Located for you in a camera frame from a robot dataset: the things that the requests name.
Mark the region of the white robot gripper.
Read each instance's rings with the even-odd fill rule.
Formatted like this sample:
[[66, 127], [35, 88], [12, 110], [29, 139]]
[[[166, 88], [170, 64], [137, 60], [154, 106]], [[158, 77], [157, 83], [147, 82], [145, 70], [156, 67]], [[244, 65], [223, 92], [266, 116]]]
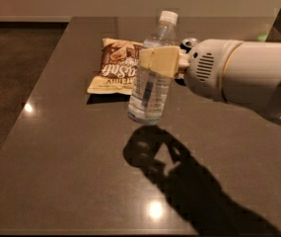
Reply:
[[[189, 52], [189, 66], [183, 80], [185, 86], [194, 94], [224, 102], [223, 78], [229, 60], [241, 40], [207, 39], [195, 45]], [[142, 49], [139, 65], [163, 76], [174, 78], [178, 71], [179, 47], [160, 46]]]

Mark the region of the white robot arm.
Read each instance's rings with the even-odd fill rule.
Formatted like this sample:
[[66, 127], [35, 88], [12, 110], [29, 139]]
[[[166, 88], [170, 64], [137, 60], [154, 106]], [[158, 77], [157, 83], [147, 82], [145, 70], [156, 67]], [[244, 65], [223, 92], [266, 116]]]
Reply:
[[207, 39], [140, 51], [139, 64], [169, 78], [182, 74], [194, 94], [246, 107], [281, 124], [281, 42]]

